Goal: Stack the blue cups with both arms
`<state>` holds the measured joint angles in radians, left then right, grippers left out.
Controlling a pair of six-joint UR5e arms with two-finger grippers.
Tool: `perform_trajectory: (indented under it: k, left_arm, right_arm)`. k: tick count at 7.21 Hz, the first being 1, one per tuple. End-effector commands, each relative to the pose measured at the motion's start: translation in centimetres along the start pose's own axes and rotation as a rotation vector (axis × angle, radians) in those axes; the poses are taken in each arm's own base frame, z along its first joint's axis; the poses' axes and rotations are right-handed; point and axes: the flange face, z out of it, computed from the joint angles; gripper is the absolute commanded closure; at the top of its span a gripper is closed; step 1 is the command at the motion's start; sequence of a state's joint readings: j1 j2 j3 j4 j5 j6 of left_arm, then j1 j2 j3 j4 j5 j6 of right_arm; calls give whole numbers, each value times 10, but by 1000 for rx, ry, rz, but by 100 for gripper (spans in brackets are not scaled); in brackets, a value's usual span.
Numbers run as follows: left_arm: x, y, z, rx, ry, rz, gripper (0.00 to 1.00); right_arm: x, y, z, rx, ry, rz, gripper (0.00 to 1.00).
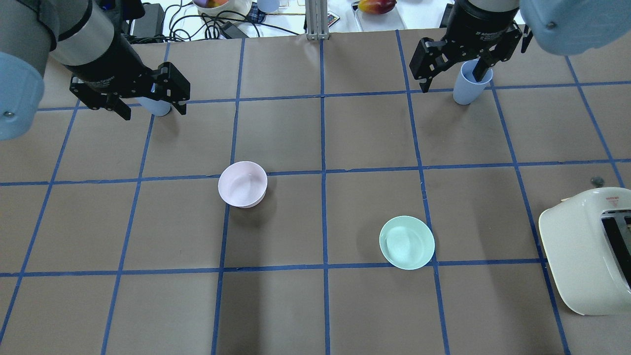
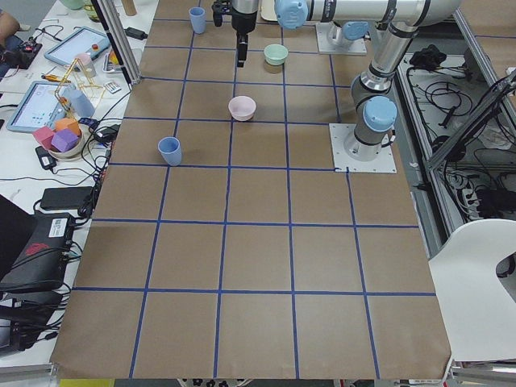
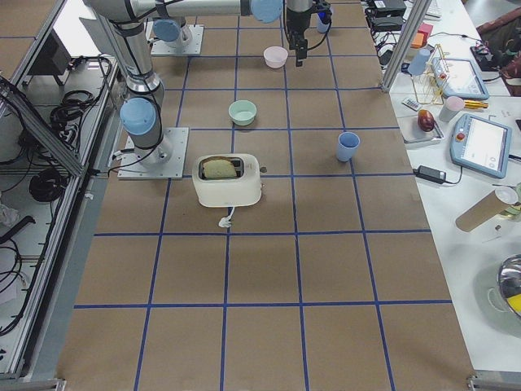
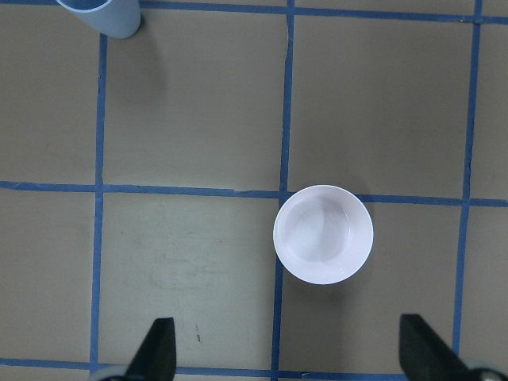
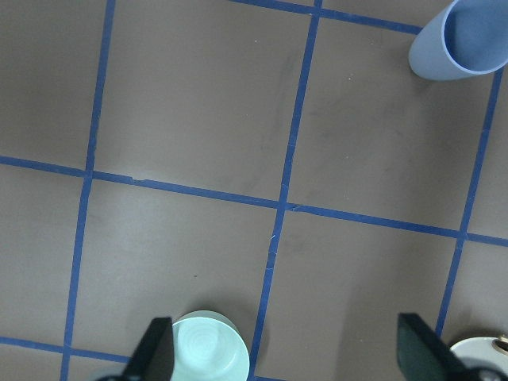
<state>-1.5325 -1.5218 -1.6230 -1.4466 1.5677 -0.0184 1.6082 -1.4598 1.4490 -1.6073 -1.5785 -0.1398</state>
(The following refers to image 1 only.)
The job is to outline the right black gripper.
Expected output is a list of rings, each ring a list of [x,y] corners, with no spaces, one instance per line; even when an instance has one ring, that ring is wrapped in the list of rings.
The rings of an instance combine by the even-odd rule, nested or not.
[[[524,33],[515,21],[518,2],[456,2],[440,39],[423,37],[409,63],[420,89],[429,92],[433,79],[453,65],[478,59],[475,82],[490,82],[496,63],[512,58]]]

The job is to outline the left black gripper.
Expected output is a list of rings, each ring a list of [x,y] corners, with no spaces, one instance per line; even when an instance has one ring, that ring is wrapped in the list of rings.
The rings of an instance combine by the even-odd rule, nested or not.
[[[171,62],[156,69],[147,67],[124,37],[115,37],[109,48],[96,60],[70,66],[69,90],[92,110],[104,108],[125,121],[131,120],[131,108],[125,99],[146,97],[171,104],[171,110],[187,114],[191,83]]]

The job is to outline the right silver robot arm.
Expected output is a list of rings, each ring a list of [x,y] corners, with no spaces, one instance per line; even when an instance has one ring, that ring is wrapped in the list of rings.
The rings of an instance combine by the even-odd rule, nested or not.
[[[473,59],[480,80],[533,39],[559,56],[603,47],[630,30],[630,14],[628,0],[456,0],[444,36],[422,38],[409,68],[424,93],[438,74]]]

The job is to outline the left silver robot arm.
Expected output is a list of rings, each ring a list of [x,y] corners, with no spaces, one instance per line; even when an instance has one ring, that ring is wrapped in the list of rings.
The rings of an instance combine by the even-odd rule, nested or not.
[[[125,99],[151,114],[187,113],[191,83],[164,62],[147,67],[123,34],[145,15],[140,0],[3,0],[0,38],[0,137],[24,135],[44,94],[47,61],[70,71],[69,90],[92,110],[131,119]]]

